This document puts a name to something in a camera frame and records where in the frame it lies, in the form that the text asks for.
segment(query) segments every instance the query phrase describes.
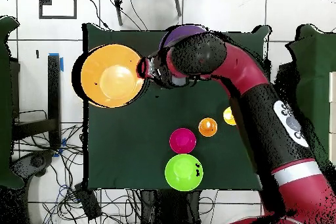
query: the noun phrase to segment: purple bowl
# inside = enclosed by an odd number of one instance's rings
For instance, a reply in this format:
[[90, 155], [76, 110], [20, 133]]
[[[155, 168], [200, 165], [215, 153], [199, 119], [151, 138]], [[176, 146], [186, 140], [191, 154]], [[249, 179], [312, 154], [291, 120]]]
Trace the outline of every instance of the purple bowl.
[[203, 28], [201, 28], [200, 26], [181, 25], [181, 26], [175, 28], [170, 33], [165, 34], [165, 36], [163, 37], [163, 39], [160, 42], [159, 49], [161, 48], [162, 42], [166, 38], [167, 35], [168, 35], [167, 39], [165, 40], [165, 43], [163, 44], [163, 46], [166, 46], [171, 41], [177, 40], [178, 38], [180, 38], [182, 36], [188, 37], [189, 35], [196, 35], [196, 34], [200, 34], [200, 33], [204, 33], [204, 32], [205, 32], [205, 30]]

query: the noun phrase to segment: power strip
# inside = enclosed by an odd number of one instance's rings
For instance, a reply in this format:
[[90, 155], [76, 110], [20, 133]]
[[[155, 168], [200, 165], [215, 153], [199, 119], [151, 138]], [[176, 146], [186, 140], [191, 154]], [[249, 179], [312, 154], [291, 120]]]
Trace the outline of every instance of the power strip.
[[75, 191], [73, 192], [76, 198], [83, 206], [85, 215], [89, 220], [95, 219], [102, 215], [102, 209], [99, 206], [93, 190], [83, 189], [82, 184], [75, 185]]

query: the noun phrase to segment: chair leg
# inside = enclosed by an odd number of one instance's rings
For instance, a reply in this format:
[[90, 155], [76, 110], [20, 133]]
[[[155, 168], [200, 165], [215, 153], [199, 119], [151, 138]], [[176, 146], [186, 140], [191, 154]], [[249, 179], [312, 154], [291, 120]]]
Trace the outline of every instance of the chair leg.
[[120, 0], [114, 0], [114, 4], [115, 4], [115, 9], [117, 11], [119, 25], [122, 26], [123, 25], [123, 21], [121, 19]]
[[176, 5], [176, 10], [177, 10], [177, 15], [178, 15], [178, 17], [181, 17], [182, 13], [181, 13], [179, 0], [175, 0], [175, 5]]

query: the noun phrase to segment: orange bowl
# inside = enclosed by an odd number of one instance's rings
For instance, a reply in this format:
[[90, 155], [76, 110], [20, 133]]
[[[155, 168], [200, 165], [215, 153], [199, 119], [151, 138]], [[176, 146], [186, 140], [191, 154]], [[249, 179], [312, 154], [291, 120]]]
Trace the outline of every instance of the orange bowl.
[[144, 80], [137, 76], [139, 60], [140, 56], [124, 45], [98, 48], [87, 57], [81, 69], [81, 86], [85, 94], [105, 107], [126, 105], [144, 84]]

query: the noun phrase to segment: magenta bowl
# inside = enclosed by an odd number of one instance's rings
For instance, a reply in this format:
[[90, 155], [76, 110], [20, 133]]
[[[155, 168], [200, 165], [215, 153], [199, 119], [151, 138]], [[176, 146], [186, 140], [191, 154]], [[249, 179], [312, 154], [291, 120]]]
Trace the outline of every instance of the magenta bowl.
[[169, 144], [177, 154], [188, 154], [196, 146], [196, 136], [189, 129], [179, 128], [171, 134]]

